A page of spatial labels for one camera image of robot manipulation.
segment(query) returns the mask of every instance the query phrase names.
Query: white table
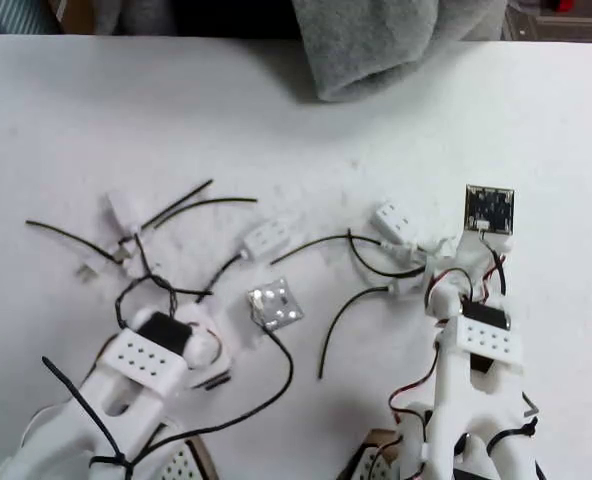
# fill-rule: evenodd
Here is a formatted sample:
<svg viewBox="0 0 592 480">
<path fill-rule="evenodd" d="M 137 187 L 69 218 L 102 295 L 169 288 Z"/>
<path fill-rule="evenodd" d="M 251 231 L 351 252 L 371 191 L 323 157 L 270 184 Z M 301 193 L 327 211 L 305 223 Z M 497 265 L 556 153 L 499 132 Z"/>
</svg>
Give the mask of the white table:
<svg viewBox="0 0 592 480">
<path fill-rule="evenodd" d="M 25 218 L 98 240 L 112 233 L 99 202 L 110 188 L 136 192 L 147 212 L 210 177 L 210 196 L 258 196 L 255 208 L 188 213 L 154 239 L 171 279 L 199 287 L 262 217 L 298 213 L 295 243 L 348 225 L 373 233 L 368 214 L 390 196 L 458 233 L 473 183 L 517 191 L 508 281 L 523 312 L 526 391 L 542 410 L 537 456 L 550 479 L 592 478 L 592 45 L 458 45 L 362 102 L 313 98 L 289 44 L 0 37 L 0 461 L 34 410 L 66 397 L 40 356 L 80 381 L 117 330 L 125 285 L 111 269 L 81 284 L 71 244 Z M 315 381 L 331 317 L 365 286 L 342 242 L 273 270 L 230 271 L 211 300 L 224 328 L 247 327 L 242 293 L 281 274 L 307 313 L 280 331 L 294 384 L 206 437 L 224 479 L 334 477 L 369 428 L 392 425 L 388 393 L 431 359 L 421 306 L 373 298 L 341 320 L 327 378 Z M 164 295 L 144 289 L 138 300 Z M 241 413 L 284 381 L 269 342 L 236 360 L 229 384 L 179 399 L 187 426 Z"/>
</svg>

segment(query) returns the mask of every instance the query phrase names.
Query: wire connector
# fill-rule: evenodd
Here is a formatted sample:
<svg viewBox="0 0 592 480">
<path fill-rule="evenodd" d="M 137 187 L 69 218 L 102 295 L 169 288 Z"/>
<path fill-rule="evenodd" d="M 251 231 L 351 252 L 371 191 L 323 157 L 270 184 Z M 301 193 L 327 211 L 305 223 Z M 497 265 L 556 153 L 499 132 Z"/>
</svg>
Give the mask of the wire connector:
<svg viewBox="0 0 592 480">
<path fill-rule="evenodd" d="M 264 222 L 243 238 L 241 256 L 245 260 L 259 258 L 276 253 L 289 243 L 289 228 L 284 218 Z"/>
<path fill-rule="evenodd" d="M 416 228 L 403 214 L 403 210 L 392 202 L 380 205 L 371 219 L 372 225 L 387 240 L 397 244 L 413 242 L 416 238 Z"/>
<path fill-rule="evenodd" d="M 111 190 L 107 193 L 106 199 L 121 233 L 128 237 L 140 233 L 141 221 L 131 198 L 125 192 Z"/>
</svg>

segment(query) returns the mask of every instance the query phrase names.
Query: circuit board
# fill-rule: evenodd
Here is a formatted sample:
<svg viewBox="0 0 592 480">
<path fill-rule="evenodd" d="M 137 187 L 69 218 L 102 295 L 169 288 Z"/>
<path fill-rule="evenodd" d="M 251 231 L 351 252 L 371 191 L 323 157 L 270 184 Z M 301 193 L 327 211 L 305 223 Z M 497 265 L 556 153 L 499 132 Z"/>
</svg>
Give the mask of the circuit board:
<svg viewBox="0 0 592 480">
<path fill-rule="evenodd" d="M 467 185 L 465 230 L 511 235 L 514 231 L 514 190 Z"/>
</svg>

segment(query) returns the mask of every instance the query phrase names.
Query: black cable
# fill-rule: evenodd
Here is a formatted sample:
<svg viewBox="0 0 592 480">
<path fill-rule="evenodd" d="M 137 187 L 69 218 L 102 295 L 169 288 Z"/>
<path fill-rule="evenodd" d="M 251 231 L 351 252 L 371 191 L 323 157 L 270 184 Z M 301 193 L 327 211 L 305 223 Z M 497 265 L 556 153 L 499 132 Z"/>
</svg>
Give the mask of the black cable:
<svg viewBox="0 0 592 480">
<path fill-rule="evenodd" d="M 198 193 L 200 193 L 201 191 L 203 191 L 204 189 L 206 189 L 208 186 L 210 186 L 212 183 L 214 182 L 213 179 L 209 179 L 207 180 L 205 183 L 199 185 L 198 187 L 196 187 L 194 190 L 192 190 L 191 192 L 189 192 L 187 195 L 184 195 L 183 197 L 179 198 L 178 200 L 176 200 L 174 203 L 172 203 L 171 205 L 169 205 L 168 207 L 166 207 L 165 209 L 163 209 L 162 211 L 158 212 L 156 215 L 154 215 L 152 218 L 150 218 L 149 220 L 147 220 L 145 223 L 143 223 L 141 225 L 141 230 L 145 230 L 147 227 L 149 227 L 150 225 L 154 224 L 155 222 L 157 222 L 161 217 L 165 216 L 167 213 L 171 212 L 174 208 L 176 208 L 178 205 L 180 205 L 181 203 L 189 200 L 190 198 L 192 198 L 193 196 L 197 195 Z"/>
<path fill-rule="evenodd" d="M 340 319 L 343 312 L 345 310 L 347 310 L 347 307 L 349 307 L 352 303 L 354 303 L 356 300 L 358 300 L 362 296 L 367 295 L 368 293 L 387 292 L 388 290 L 389 289 L 387 287 L 372 287 L 372 288 L 365 289 L 362 292 L 358 292 L 352 298 L 347 300 L 347 302 L 345 302 L 345 305 L 343 305 L 343 307 L 338 311 L 338 313 L 334 317 L 334 320 L 332 321 L 332 324 L 329 326 L 329 330 L 327 331 L 327 335 L 325 336 L 325 342 L 323 343 L 323 351 L 321 353 L 320 362 L 318 364 L 318 379 L 319 380 L 323 379 L 323 370 L 325 369 L 325 357 L 327 356 L 327 348 L 329 346 L 329 339 L 331 338 L 332 331 L 334 330 L 334 327 L 336 326 L 336 323 L 338 323 L 338 320 Z"/>
<path fill-rule="evenodd" d="M 136 242 L 136 246 L 138 246 L 138 250 L 140 250 L 140 260 L 141 262 L 143 262 L 143 270 L 145 271 L 146 275 L 151 275 L 152 269 L 149 267 L 147 255 L 145 255 L 145 248 L 143 247 L 143 244 L 140 241 L 140 237 L 138 236 L 138 234 L 134 235 L 134 241 Z"/>
<path fill-rule="evenodd" d="M 58 227 L 54 227 L 53 225 L 48 225 L 47 223 L 37 222 L 35 220 L 25 220 L 25 224 L 30 225 L 32 227 L 40 227 L 40 228 L 44 228 L 46 230 L 51 230 L 52 232 L 56 232 L 56 233 L 63 235 L 67 238 L 71 238 L 72 240 L 76 240 L 78 243 L 82 243 L 86 247 L 89 247 L 92 250 L 94 250 L 99 255 L 105 257 L 110 262 L 112 262 L 116 265 L 120 265 L 120 263 L 121 263 L 118 260 L 116 260 L 113 257 L 113 255 L 111 253 L 109 253 L 107 250 L 103 250 L 98 245 L 95 245 L 94 243 L 90 242 L 89 240 L 85 240 L 84 238 L 79 237 L 78 235 L 74 235 L 73 233 L 66 232 L 65 230 L 62 230 Z"/>
<path fill-rule="evenodd" d="M 227 422 L 221 423 L 220 425 L 216 425 L 214 427 L 198 428 L 198 429 L 195 429 L 195 430 L 190 430 L 188 432 L 179 433 L 177 435 L 172 435 L 171 437 L 168 437 L 168 438 L 165 438 L 163 440 L 160 440 L 159 442 L 155 443 L 154 445 L 151 445 L 149 447 L 146 447 L 145 449 L 143 449 L 134 458 L 134 460 L 132 461 L 132 466 L 136 466 L 138 463 L 140 463 L 149 454 L 151 454 L 152 452 L 154 452 L 158 448 L 163 447 L 164 445 L 167 445 L 168 443 L 175 442 L 177 440 L 185 440 L 187 438 L 191 438 L 191 437 L 194 437 L 196 435 L 204 435 L 204 434 L 207 434 L 207 433 L 219 432 L 219 431 L 224 430 L 224 429 L 226 429 L 228 427 L 237 425 L 237 424 L 243 422 L 244 420 L 247 420 L 248 418 L 256 415 L 257 413 L 260 413 L 261 411 L 263 411 L 264 409 L 266 409 L 267 407 L 269 407 L 270 405 L 272 405 L 280 397 L 283 396 L 283 394 L 287 391 L 287 389 L 291 385 L 292 379 L 294 377 L 294 360 L 292 359 L 292 356 L 289 353 L 289 350 L 287 350 L 287 348 L 285 347 L 285 345 L 283 345 L 283 343 L 274 334 L 274 332 L 272 332 L 271 330 L 269 330 L 264 325 L 261 325 L 261 324 L 258 324 L 258 323 L 257 323 L 257 325 L 269 336 L 269 338 L 281 349 L 281 351 L 287 357 L 287 361 L 289 362 L 289 373 L 287 375 L 287 380 L 286 380 L 285 384 L 283 385 L 283 387 L 275 395 L 273 395 L 271 398 L 269 398 L 265 402 L 261 403 L 259 406 L 253 408 L 252 410 L 248 411 L 247 413 L 244 413 L 244 414 L 242 414 L 242 415 L 240 415 L 240 416 L 238 416 L 238 417 L 236 417 L 236 418 L 234 418 L 232 420 L 229 420 Z"/>
<path fill-rule="evenodd" d="M 547 477 L 540 469 L 540 465 L 538 465 L 538 462 L 536 462 L 536 476 L 538 477 L 538 480 L 547 480 Z"/>
<path fill-rule="evenodd" d="M 349 228 L 347 229 L 346 237 L 349 240 L 349 246 L 351 247 L 352 252 L 356 256 L 356 258 L 360 261 L 360 263 L 362 263 L 368 270 L 371 270 L 372 272 L 377 273 L 378 275 L 382 275 L 383 277 L 389 277 L 389 278 L 411 278 L 411 277 L 415 277 L 417 275 L 420 275 L 425 271 L 425 265 L 423 265 L 422 267 L 415 268 L 414 270 L 409 270 L 407 272 L 401 272 L 401 273 L 390 273 L 390 272 L 383 272 L 382 270 L 378 270 L 378 269 L 372 267 L 369 263 L 367 263 L 365 261 L 365 259 L 363 259 L 363 257 L 360 255 L 360 253 L 358 253 L 358 250 L 356 250 L 356 245 L 354 245 L 354 237 L 352 235 L 352 231 Z"/>
<path fill-rule="evenodd" d="M 240 253 L 237 253 L 232 258 L 227 260 L 227 262 L 225 262 L 225 264 L 222 267 L 220 267 L 220 269 L 214 274 L 212 279 L 209 281 L 209 283 L 205 286 L 205 288 L 203 290 L 206 290 L 206 291 L 212 290 L 212 288 L 214 287 L 214 285 L 216 285 L 216 282 L 221 277 L 221 275 L 223 275 L 223 273 L 225 273 L 225 270 L 227 270 L 230 266 L 232 266 L 234 263 L 238 262 L 242 258 L 243 258 L 243 256 Z M 196 303 L 201 303 L 204 298 L 205 298 L 205 295 L 200 295 L 196 299 Z"/>
<path fill-rule="evenodd" d="M 419 480 L 420 476 L 423 474 L 423 471 L 425 471 L 425 464 L 421 463 L 420 468 L 416 470 L 416 472 L 412 473 L 412 475 L 410 477 L 407 477 L 405 480 Z"/>
<path fill-rule="evenodd" d="M 63 385 L 65 385 L 67 390 L 69 390 L 69 393 L 72 394 L 72 397 L 74 397 L 74 399 L 83 408 L 83 410 L 85 410 L 87 415 L 89 415 L 89 417 L 92 419 L 92 421 L 98 426 L 100 431 L 103 432 L 103 435 L 105 435 L 105 438 L 107 439 L 109 444 L 112 446 L 112 450 L 114 450 L 114 453 L 116 454 L 116 456 L 120 457 L 121 455 L 123 455 L 120 451 L 120 448 L 118 448 L 118 444 L 116 443 L 116 440 L 114 440 L 114 437 L 112 436 L 112 434 L 109 432 L 109 430 L 107 429 L 107 427 L 105 426 L 103 421 L 100 419 L 100 417 L 96 414 L 94 409 L 89 405 L 89 403 L 87 403 L 87 400 L 85 400 L 85 398 L 81 395 L 81 393 L 78 391 L 78 389 L 74 386 L 72 381 L 69 378 L 67 378 L 65 376 L 65 374 L 63 372 L 61 372 L 58 369 L 58 367 L 56 367 L 56 365 L 54 365 L 49 358 L 43 356 L 42 361 L 45 364 L 45 366 L 49 369 L 49 371 L 52 372 L 54 374 L 54 376 Z"/>
<path fill-rule="evenodd" d="M 270 265 L 276 265 L 278 262 L 282 262 L 287 257 L 291 257 L 295 253 L 298 253 L 301 250 L 305 250 L 307 247 L 311 247 L 312 245 L 316 245 L 317 243 L 322 243 L 322 242 L 326 242 L 328 240 L 335 240 L 335 239 L 341 239 L 341 238 L 342 239 L 346 239 L 347 238 L 347 235 L 330 235 L 328 237 L 323 237 L 323 238 L 319 238 L 318 240 L 313 240 L 311 242 L 304 243 L 300 247 L 296 247 L 295 249 L 290 250 L 286 254 L 281 255 L 278 258 L 275 258 L 274 260 L 272 260 L 271 262 L 269 262 L 269 264 Z M 354 240 L 362 240 L 364 242 L 373 243 L 374 245 L 382 245 L 382 243 L 380 241 L 374 240 L 373 238 L 362 237 L 360 235 L 353 235 L 353 238 L 354 238 Z"/>
<path fill-rule="evenodd" d="M 189 205 L 185 205 L 182 208 L 178 208 L 174 210 L 172 213 L 164 217 L 160 220 L 157 224 L 154 225 L 154 228 L 160 228 L 163 224 L 167 223 L 169 220 L 174 218 L 176 215 L 186 212 L 187 210 L 191 210 L 192 208 L 200 207 L 201 205 L 210 205 L 212 203 L 224 203 L 224 202 L 249 202 L 249 203 L 256 203 L 258 202 L 257 198 L 247 198 L 247 197 L 223 197 L 223 198 L 212 198 L 210 200 L 201 200 L 200 202 L 190 203 Z"/>
<path fill-rule="evenodd" d="M 491 456 L 494 447 L 498 445 L 498 442 L 500 442 L 504 438 L 511 437 L 514 435 L 526 435 L 528 437 L 534 436 L 534 434 L 536 433 L 537 423 L 538 417 L 534 417 L 531 422 L 526 423 L 520 428 L 510 428 L 508 430 L 502 430 L 498 432 L 487 444 L 487 455 Z"/>
<path fill-rule="evenodd" d="M 157 276 L 157 275 L 145 275 L 140 278 L 135 278 L 134 280 L 129 282 L 129 285 L 127 285 L 127 287 L 120 293 L 120 295 L 118 296 L 118 298 L 114 302 L 114 310 L 116 311 L 116 321 L 118 322 L 118 326 L 121 329 L 125 329 L 128 327 L 127 322 L 123 318 L 122 311 L 121 311 L 121 305 L 123 303 L 123 299 L 125 298 L 125 296 L 129 292 L 131 292 L 134 288 L 136 288 L 138 285 L 143 283 L 145 280 L 151 280 L 157 286 L 160 286 L 160 284 L 164 284 L 164 282 L 167 282 L 167 280 L 165 280 L 162 277 L 158 277 L 158 282 L 157 282 L 153 278 L 155 276 Z M 167 290 L 169 292 L 169 316 L 174 318 L 174 314 L 176 313 L 176 305 L 177 305 L 178 299 L 176 298 L 176 295 L 174 293 L 174 289 L 171 287 L 171 285 L 169 285 L 169 288 L 165 288 L 165 290 Z"/>
<path fill-rule="evenodd" d="M 500 255 L 498 255 L 498 252 L 485 240 L 485 232 L 481 232 L 480 241 L 492 254 L 494 265 L 496 266 L 496 270 L 498 270 L 498 277 L 500 278 L 500 293 L 501 295 L 505 295 L 507 293 L 507 281 L 505 280 L 505 270 Z"/>
<path fill-rule="evenodd" d="M 372 474 L 374 473 L 374 467 L 376 466 L 376 462 L 378 461 L 380 456 L 383 454 L 383 452 L 385 452 L 385 450 L 387 450 L 389 447 L 393 447 L 394 445 L 399 444 L 402 440 L 403 440 L 403 436 L 401 435 L 396 440 L 393 440 L 389 443 L 385 443 L 384 445 L 381 445 L 378 448 L 378 450 L 376 451 L 376 455 L 374 455 L 374 458 L 372 459 L 372 464 L 369 467 L 369 473 L 367 474 L 367 480 L 372 480 Z"/>
</svg>

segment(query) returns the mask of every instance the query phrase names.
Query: gray fabric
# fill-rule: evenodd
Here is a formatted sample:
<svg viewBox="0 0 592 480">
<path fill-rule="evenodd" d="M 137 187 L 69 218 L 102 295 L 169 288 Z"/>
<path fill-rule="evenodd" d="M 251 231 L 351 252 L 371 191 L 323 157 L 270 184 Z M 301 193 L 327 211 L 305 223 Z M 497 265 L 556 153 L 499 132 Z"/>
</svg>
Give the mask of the gray fabric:
<svg viewBox="0 0 592 480">
<path fill-rule="evenodd" d="M 499 0 L 292 0 L 318 95 L 360 98 L 479 28 Z"/>
</svg>

